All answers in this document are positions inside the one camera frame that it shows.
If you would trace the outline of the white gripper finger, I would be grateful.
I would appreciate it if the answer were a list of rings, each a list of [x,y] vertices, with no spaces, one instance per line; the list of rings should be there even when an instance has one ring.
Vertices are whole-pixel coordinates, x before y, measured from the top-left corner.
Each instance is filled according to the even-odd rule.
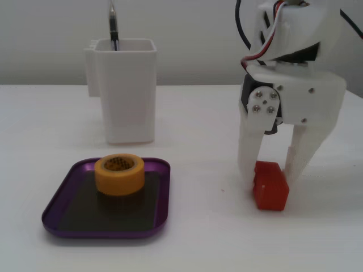
[[[288,148],[284,169],[287,181],[298,180],[334,127],[335,124],[333,123],[326,123],[322,126],[294,125],[292,141]]]
[[[261,142],[266,131],[275,124],[280,99],[272,87],[258,87],[240,103],[238,163],[243,179],[253,179]]]

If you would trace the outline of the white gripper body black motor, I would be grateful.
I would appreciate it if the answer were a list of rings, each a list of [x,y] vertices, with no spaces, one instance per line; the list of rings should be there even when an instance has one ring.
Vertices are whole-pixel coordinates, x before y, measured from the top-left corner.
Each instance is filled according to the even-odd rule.
[[[241,88],[241,133],[275,133],[280,123],[330,135],[343,103],[345,80],[304,66],[248,65]]]

